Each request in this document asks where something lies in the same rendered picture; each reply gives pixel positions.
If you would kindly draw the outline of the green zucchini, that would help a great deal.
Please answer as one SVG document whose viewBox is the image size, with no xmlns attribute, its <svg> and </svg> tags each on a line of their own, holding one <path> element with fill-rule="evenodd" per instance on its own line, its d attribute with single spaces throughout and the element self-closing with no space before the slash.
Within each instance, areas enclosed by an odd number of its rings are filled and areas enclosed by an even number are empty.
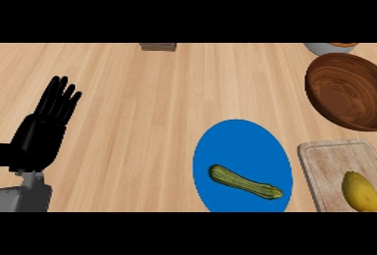
<svg viewBox="0 0 377 255">
<path fill-rule="evenodd" d="M 211 165 L 207 172 L 214 182 L 241 189 L 267 200 L 282 197 L 282 190 L 276 186 L 247 179 L 218 164 Z"/>
</svg>

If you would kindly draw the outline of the blue plate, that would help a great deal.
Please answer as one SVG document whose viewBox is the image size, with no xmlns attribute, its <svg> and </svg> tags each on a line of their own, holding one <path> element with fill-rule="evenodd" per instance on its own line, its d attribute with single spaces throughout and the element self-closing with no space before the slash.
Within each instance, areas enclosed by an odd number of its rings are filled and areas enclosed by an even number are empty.
<svg viewBox="0 0 377 255">
<path fill-rule="evenodd" d="M 264 199 L 210 179 L 218 164 L 244 178 L 276 186 L 282 197 Z M 255 123 L 227 120 L 204 133 L 192 156 L 192 177 L 204 206 L 211 212 L 282 212 L 292 186 L 289 161 L 278 139 Z"/>
</svg>

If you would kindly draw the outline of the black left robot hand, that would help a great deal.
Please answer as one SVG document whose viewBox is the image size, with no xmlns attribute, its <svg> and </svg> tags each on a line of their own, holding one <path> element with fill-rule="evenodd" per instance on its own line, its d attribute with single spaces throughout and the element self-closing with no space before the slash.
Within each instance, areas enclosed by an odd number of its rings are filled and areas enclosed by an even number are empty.
<svg viewBox="0 0 377 255">
<path fill-rule="evenodd" d="M 34 113 L 23 118 L 10 142 L 0 143 L 0 166 L 11 172 L 41 171 L 54 161 L 81 94 L 66 77 L 51 78 Z"/>
</svg>

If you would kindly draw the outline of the pale wooden cutting board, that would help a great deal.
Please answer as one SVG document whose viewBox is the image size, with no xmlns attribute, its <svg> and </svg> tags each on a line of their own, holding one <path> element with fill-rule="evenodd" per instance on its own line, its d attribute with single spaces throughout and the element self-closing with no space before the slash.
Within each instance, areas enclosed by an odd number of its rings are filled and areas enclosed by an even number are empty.
<svg viewBox="0 0 377 255">
<path fill-rule="evenodd" d="M 377 150 L 360 138 L 310 141 L 297 147 L 306 182 L 319 212 L 353 212 L 343 197 L 347 171 L 357 172 L 377 189 Z"/>
</svg>

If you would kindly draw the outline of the brown wooden block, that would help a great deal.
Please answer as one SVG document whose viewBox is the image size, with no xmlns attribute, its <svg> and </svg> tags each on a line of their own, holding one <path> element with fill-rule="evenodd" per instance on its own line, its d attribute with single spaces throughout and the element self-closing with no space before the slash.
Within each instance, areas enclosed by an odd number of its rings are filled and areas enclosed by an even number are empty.
<svg viewBox="0 0 377 255">
<path fill-rule="evenodd" d="M 142 43 L 140 47 L 143 51 L 173 52 L 177 48 L 177 44 L 176 43 Z"/>
</svg>

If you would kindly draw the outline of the brown wooden bowl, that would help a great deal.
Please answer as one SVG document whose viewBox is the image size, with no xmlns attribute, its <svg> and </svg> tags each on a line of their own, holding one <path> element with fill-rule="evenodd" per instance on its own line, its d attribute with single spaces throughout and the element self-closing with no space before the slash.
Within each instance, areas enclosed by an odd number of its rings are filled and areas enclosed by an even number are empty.
<svg viewBox="0 0 377 255">
<path fill-rule="evenodd" d="M 377 65 L 344 53 L 328 53 L 309 64 L 304 91 L 319 114 L 338 126 L 377 131 Z"/>
</svg>

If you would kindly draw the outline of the yellow mango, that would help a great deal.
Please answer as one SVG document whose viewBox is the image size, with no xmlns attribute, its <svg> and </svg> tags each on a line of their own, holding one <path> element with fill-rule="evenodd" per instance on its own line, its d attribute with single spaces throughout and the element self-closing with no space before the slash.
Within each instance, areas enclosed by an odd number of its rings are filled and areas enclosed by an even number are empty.
<svg viewBox="0 0 377 255">
<path fill-rule="evenodd" d="M 377 190 L 368 179 L 354 171 L 344 173 L 341 192 L 349 206 L 356 211 L 377 211 Z"/>
</svg>

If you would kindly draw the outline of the grey bowl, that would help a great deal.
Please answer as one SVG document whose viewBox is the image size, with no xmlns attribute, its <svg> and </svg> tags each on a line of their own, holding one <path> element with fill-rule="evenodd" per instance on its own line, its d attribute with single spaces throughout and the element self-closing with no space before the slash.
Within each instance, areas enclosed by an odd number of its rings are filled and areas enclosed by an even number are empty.
<svg viewBox="0 0 377 255">
<path fill-rule="evenodd" d="M 316 56 L 320 56 L 328 53 L 349 53 L 356 43 L 304 43 L 304 47 Z"/>
</svg>

